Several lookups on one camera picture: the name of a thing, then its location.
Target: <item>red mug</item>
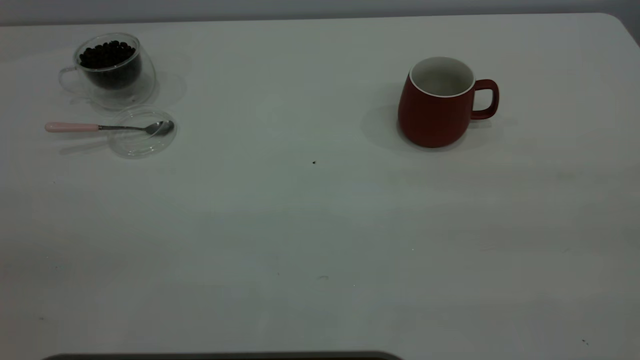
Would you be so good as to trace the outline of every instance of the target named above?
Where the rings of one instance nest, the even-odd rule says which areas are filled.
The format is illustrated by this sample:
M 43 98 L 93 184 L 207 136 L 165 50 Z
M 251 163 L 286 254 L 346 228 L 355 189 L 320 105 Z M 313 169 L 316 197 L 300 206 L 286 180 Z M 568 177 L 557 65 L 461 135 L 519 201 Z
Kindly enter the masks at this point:
M 493 92 L 491 105 L 474 111 L 477 90 Z M 429 58 L 415 64 L 404 83 L 398 121 L 404 135 L 424 147 L 443 147 L 465 133 L 471 120 L 495 115 L 500 101 L 493 80 L 478 80 L 462 61 Z

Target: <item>glass cup handle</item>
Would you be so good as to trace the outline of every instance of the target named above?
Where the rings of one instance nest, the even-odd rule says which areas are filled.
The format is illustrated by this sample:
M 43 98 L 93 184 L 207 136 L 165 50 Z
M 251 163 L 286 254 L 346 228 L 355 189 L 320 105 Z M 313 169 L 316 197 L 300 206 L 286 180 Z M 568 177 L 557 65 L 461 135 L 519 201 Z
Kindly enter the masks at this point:
M 65 67 L 64 69 L 60 70 L 60 72 L 58 73 L 58 82 L 60 83 L 60 86 L 62 86 L 62 88 L 65 89 L 66 91 L 76 95 L 84 95 L 83 92 L 79 91 L 78 89 L 74 89 L 63 80 L 63 77 L 65 76 L 66 73 L 76 71 L 76 70 L 77 68 L 75 66 Z

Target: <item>mug handle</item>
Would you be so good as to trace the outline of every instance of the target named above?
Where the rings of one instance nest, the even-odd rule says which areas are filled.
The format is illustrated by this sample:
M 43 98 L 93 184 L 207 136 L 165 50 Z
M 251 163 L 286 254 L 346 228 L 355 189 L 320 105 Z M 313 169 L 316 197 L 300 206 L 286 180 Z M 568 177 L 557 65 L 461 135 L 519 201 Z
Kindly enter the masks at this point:
M 493 92 L 493 98 L 491 99 L 491 105 L 484 110 L 471 111 L 471 120 L 483 120 L 488 119 L 495 115 L 498 111 L 498 103 L 500 102 L 500 90 L 498 90 L 498 84 L 493 80 L 484 79 L 476 81 L 474 90 L 491 90 Z
M 58 73 L 58 82 L 60 83 L 60 86 L 62 86 L 62 88 L 65 89 L 66 91 L 76 95 L 84 95 L 83 92 L 79 91 L 78 89 L 74 89 L 73 87 L 69 86 L 68 83 L 65 83 L 65 81 L 63 80 L 63 77 L 66 73 L 76 71 L 76 70 L 77 68 L 75 66 L 65 67 L 64 69 L 60 70 L 60 72 Z

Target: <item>mug rim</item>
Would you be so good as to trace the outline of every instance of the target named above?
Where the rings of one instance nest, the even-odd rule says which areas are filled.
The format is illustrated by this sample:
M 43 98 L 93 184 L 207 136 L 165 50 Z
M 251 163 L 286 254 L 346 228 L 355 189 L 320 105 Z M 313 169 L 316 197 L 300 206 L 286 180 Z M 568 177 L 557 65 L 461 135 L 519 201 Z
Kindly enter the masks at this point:
M 78 59 L 80 59 L 79 55 L 80 55 L 80 51 L 82 51 L 87 44 L 89 44 L 90 42 L 98 39 L 98 38 L 102 38 L 102 37 L 112 37 L 114 35 L 121 35 L 121 36 L 125 36 L 125 37 L 130 37 L 136 45 L 136 52 L 133 53 L 133 55 L 131 55 L 128 59 L 126 59 L 125 61 L 121 62 L 121 63 L 117 63 L 114 66 L 109 66 L 109 67 L 102 67 L 99 69 L 91 69 L 88 67 L 84 67 L 82 65 L 80 65 L 80 61 L 78 61 Z M 92 37 L 91 39 L 83 42 L 74 52 L 74 64 L 79 67 L 80 69 L 83 69 L 84 71 L 88 71 L 88 72 L 102 72 L 102 71 L 106 71 L 106 70 L 113 70 L 113 69 L 117 69 L 119 67 L 123 67 L 124 65 L 127 65 L 131 60 L 135 59 L 138 54 L 140 54 L 140 40 L 138 40 L 138 38 L 136 38 L 135 36 L 128 34 L 128 33 L 106 33 L 106 34 L 102 34 L 102 35 L 98 35 L 96 37 Z
M 469 72 L 471 73 L 473 80 L 471 81 L 471 85 L 462 92 L 459 92 L 457 94 L 454 95 L 437 95 L 437 94 L 432 94 L 430 92 L 426 92 L 423 89 L 421 89 L 418 85 L 416 85 L 416 83 L 413 81 L 413 70 L 415 69 L 416 66 L 420 65 L 422 62 L 427 61 L 427 60 L 434 60 L 434 59 L 446 59 L 446 60 L 452 60 L 455 62 L 458 62 L 462 65 L 464 65 L 467 70 L 469 70 Z M 439 98 L 443 98 L 443 99 L 450 99 L 452 97 L 458 97 L 458 96 L 462 96 L 464 94 L 466 94 L 467 92 L 471 91 L 471 89 L 474 88 L 474 86 L 476 85 L 476 74 L 474 73 L 474 71 L 471 69 L 471 67 L 469 67 L 469 65 L 467 65 L 464 61 L 458 60 L 456 58 L 451 58 L 450 56 L 433 56 L 430 58 L 426 58 L 426 59 L 422 59 L 420 61 L 418 61 L 414 66 L 411 67 L 411 69 L 409 70 L 409 80 L 411 80 L 411 84 L 413 84 L 413 87 L 415 87 L 416 89 L 418 89 L 420 92 L 427 94 L 429 96 L 433 96 L 433 97 L 439 97 Z

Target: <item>white wall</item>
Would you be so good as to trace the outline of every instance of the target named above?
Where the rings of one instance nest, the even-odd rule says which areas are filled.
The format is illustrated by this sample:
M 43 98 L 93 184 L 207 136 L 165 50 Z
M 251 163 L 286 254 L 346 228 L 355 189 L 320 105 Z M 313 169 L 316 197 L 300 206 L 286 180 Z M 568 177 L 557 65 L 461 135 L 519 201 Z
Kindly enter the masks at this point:
M 640 39 L 640 0 L 0 0 L 0 24 L 605 12 Z

